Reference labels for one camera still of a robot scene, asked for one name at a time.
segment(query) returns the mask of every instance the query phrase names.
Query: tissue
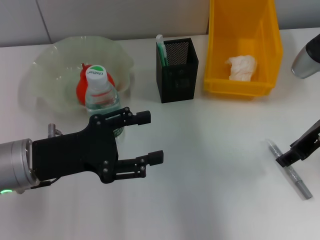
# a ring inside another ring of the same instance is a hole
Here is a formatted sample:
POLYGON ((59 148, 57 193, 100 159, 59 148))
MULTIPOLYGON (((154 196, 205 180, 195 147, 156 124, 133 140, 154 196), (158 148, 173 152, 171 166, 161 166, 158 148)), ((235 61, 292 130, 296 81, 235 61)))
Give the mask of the tissue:
POLYGON ((229 80, 250 81, 257 68, 255 58, 250 55, 230 57, 225 63, 231 65, 229 80))

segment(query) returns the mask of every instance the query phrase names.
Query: black pen holder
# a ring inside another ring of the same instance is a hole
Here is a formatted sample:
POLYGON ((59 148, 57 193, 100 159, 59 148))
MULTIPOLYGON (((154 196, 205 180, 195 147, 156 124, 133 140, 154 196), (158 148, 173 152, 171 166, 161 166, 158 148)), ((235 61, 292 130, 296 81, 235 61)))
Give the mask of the black pen holder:
POLYGON ((156 44, 156 82, 162 103, 194 99, 198 58, 191 38, 164 41, 163 66, 156 44))

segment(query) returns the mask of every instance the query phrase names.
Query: white table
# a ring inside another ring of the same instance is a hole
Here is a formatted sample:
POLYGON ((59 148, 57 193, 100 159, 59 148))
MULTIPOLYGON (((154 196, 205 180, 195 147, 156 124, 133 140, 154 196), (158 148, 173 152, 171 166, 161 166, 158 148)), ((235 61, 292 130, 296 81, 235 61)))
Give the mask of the white table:
MULTIPOLYGON (((194 100, 161 104, 155 40, 120 41, 133 57, 135 82, 121 96, 152 123, 130 126, 119 159, 163 150, 164 163, 147 177, 102 184, 89 172, 50 187, 0 196, 4 240, 301 240, 320 239, 320 150, 294 164, 313 194, 303 200, 264 143, 283 152, 320 119, 320 74, 295 78, 299 50, 320 28, 282 30, 284 49, 276 88, 250 102, 202 93, 207 36, 193 36, 199 59, 194 100)), ((43 105, 18 102, 21 77, 46 45, 0 48, 0 143, 82 130, 85 115, 64 117, 43 105)))

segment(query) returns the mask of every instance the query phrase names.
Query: yellow plastic bin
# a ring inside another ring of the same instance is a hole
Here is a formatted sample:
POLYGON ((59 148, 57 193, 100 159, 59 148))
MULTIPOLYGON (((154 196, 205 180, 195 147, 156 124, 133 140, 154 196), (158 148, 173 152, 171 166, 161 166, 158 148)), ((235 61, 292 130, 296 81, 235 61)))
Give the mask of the yellow plastic bin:
POLYGON ((275 87, 283 49, 274 0, 211 0, 204 90, 228 96, 265 96, 275 87), (251 81, 229 80, 230 57, 251 55, 251 81))

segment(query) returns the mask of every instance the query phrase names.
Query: robotic arm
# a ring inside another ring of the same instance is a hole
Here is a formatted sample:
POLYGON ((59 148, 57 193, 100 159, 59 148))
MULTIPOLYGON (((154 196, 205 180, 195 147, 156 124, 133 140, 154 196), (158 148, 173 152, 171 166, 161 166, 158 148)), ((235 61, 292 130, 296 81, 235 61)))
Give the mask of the robotic arm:
POLYGON ((51 123, 47 139, 0 144, 0 193, 16 191, 21 194, 26 189, 50 186, 63 176, 85 171, 96 173, 104 184, 145 178, 148 164, 153 166, 164 162, 163 151, 118 160, 113 131, 150 122, 149 111, 133 115, 125 107, 91 116, 88 126, 80 132, 62 135, 51 123))
POLYGON ((276 161, 281 167, 288 167, 298 160, 305 160, 320 147, 320 120, 317 121, 297 141, 290 145, 291 149, 279 156, 276 161))

